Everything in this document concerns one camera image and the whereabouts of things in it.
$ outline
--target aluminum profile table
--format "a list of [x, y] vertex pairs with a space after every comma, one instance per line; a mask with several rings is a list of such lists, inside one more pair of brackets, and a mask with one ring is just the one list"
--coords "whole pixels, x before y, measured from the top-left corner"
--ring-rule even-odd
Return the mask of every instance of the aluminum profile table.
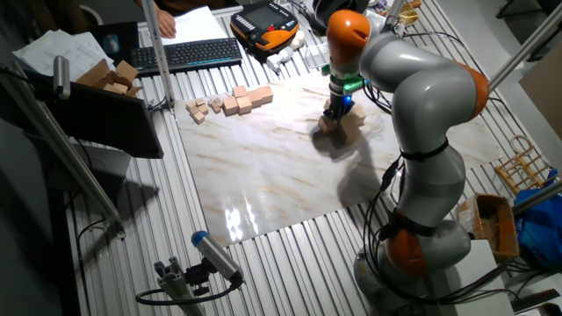
[[[214, 12], [230, 36], [234, 36], [228, 26], [230, 16], [240, 9]], [[435, 0], [424, 1], [417, 10], [420, 19], [408, 28], [409, 32], [438, 31], [458, 37], [458, 32]], [[301, 16], [299, 19], [302, 27], [306, 28], [307, 22]], [[143, 47], [150, 45], [146, 24], [140, 24], [139, 37]], [[417, 46], [433, 47], [446, 58], [482, 71], [468, 52], [448, 39], [423, 36], [408, 40]], [[306, 32], [306, 47], [325, 42], [325, 38]], [[230, 91], [238, 85], [252, 87], [317, 71], [308, 69], [303, 61], [306, 47], [281, 68], [280, 75], [245, 53], [242, 53], [240, 66], [174, 74], [171, 82], [175, 98], [189, 100], [211, 96]], [[493, 75], [483, 73], [488, 78]], [[159, 76], [137, 79], [134, 84], [142, 85], [144, 89], [139, 97], [147, 103], [158, 103], [164, 98]], [[501, 99], [496, 91], [491, 97]], [[514, 135], [529, 135], [503, 103], [488, 102], [481, 116], [505, 156], [467, 171], [465, 192], [459, 203], [477, 192], [515, 198], [494, 173], [494, 167], [515, 154], [509, 145]], [[201, 255], [191, 245], [191, 235], [195, 231], [206, 230], [175, 117], [164, 110], [155, 112], [152, 119], [165, 154], [161, 160], [131, 161], [124, 189], [117, 200], [126, 238], [115, 238], [110, 233], [111, 229], [106, 229], [106, 224], [85, 233], [79, 245], [75, 242], [75, 235], [70, 238], [83, 315], [88, 315], [88, 307], [92, 315], [182, 315], [177, 307], [138, 305], [134, 300], [137, 293], [158, 288], [154, 262], [164, 262], [176, 256], [183, 267], [198, 264]], [[154, 193], [147, 187], [158, 190]], [[70, 232], [79, 232], [89, 223], [101, 219], [100, 213], [82, 197], [76, 200], [75, 205], [75, 217], [71, 210], [67, 210]], [[247, 283], [241, 291], [204, 303], [206, 313], [268, 316], [368, 314], [370, 307], [355, 284], [352, 268], [355, 254], [362, 247], [364, 211], [365, 207], [358, 205], [331, 212], [227, 247], [227, 252], [244, 270]], [[377, 221], [378, 225], [386, 221], [383, 212], [377, 216]], [[84, 255], [85, 283], [78, 265], [77, 246]], [[211, 293], [227, 288], [220, 276], [212, 277], [209, 285]]]

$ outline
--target cardboard box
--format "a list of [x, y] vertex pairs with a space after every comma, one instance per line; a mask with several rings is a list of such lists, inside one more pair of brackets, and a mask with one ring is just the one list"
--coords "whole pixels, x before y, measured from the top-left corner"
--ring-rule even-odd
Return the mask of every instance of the cardboard box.
[[515, 219], [506, 198], [477, 193], [459, 205], [456, 214], [474, 238], [488, 240], [496, 262], [519, 256]]
[[107, 66], [107, 61], [101, 60], [78, 78], [76, 83], [135, 97], [137, 92], [142, 89], [142, 87], [133, 86], [133, 80], [138, 74], [139, 72], [126, 61], [120, 62], [115, 71], [112, 71]]
[[560, 83], [562, 83], [562, 44], [554, 47], [519, 81], [544, 119], [562, 139]]

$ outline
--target document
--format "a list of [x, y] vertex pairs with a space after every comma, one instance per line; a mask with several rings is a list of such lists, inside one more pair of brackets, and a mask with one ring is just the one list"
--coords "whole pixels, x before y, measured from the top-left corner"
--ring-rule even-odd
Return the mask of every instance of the document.
[[225, 39], [227, 37], [208, 6], [189, 11], [174, 19], [176, 20], [176, 38], [162, 38], [164, 46], [195, 40]]
[[76, 39], [64, 31], [49, 31], [13, 53], [42, 75], [53, 75], [54, 57], [62, 56], [69, 61], [70, 81], [75, 81], [102, 59], [113, 64], [113, 60], [107, 57], [99, 44], [96, 42], [99, 49], [95, 48], [88, 38], [89, 36], [83, 35]]

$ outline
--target white marble mat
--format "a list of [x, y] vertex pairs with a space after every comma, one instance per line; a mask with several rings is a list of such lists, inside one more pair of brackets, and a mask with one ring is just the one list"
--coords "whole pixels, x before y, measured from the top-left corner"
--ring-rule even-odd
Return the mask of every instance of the white marble mat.
[[[311, 74], [271, 83], [273, 103], [243, 116], [210, 110], [200, 126], [185, 109], [176, 109], [205, 220], [221, 246], [366, 202], [375, 194], [400, 153], [391, 117], [360, 91], [353, 98], [368, 114], [363, 138], [343, 147], [324, 137], [317, 122], [329, 95], [328, 80]], [[501, 158], [480, 117], [451, 128], [448, 137], [467, 169]]]

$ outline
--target black keyboard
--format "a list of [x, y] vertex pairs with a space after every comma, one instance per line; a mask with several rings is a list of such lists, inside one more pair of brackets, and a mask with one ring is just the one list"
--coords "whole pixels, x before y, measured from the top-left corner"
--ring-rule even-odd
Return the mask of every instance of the black keyboard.
[[[242, 56], [235, 38], [207, 39], [164, 47], [170, 72], [216, 68], [241, 63]], [[140, 75], [158, 74], [152, 47], [131, 49], [131, 64]]]

